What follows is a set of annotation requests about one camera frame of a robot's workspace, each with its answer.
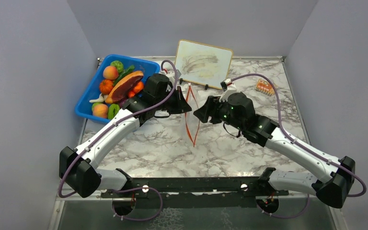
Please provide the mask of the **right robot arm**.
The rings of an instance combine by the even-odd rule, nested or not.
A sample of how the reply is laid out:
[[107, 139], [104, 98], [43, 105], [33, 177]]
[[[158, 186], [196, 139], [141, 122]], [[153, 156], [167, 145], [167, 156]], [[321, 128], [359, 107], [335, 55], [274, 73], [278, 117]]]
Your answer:
[[253, 101], [241, 92], [230, 95], [226, 101], [209, 96], [194, 115], [202, 123], [230, 125], [248, 141], [276, 151], [308, 170], [308, 173], [272, 170], [268, 177], [257, 182], [261, 194], [297, 191], [314, 195], [330, 207], [343, 207], [354, 183], [351, 174], [356, 162], [352, 158], [329, 155], [283, 132], [279, 123], [256, 114]]

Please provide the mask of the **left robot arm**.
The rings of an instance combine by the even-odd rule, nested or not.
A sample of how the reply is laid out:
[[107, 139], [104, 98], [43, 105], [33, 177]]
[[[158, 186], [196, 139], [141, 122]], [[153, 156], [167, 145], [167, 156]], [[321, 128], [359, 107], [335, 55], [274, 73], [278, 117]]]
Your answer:
[[122, 170], [100, 171], [99, 163], [127, 135], [139, 129], [156, 111], [166, 111], [170, 115], [191, 112], [181, 87], [170, 82], [163, 74], [153, 74], [147, 78], [144, 89], [129, 98], [119, 112], [98, 133], [75, 148], [65, 147], [59, 154], [58, 195], [67, 184], [73, 189], [71, 194], [89, 197], [100, 189], [113, 189], [124, 197], [131, 192], [131, 179]]

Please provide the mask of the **clear zip top bag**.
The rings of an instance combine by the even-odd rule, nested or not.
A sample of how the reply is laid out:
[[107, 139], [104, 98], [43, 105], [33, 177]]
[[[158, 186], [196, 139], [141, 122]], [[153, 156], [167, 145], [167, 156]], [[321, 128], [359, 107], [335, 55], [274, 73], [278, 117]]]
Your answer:
[[200, 121], [194, 115], [194, 111], [199, 109], [198, 92], [190, 83], [188, 84], [185, 92], [185, 101], [190, 105], [192, 110], [182, 115], [183, 139], [188, 143], [188, 145], [195, 147], [200, 129]]

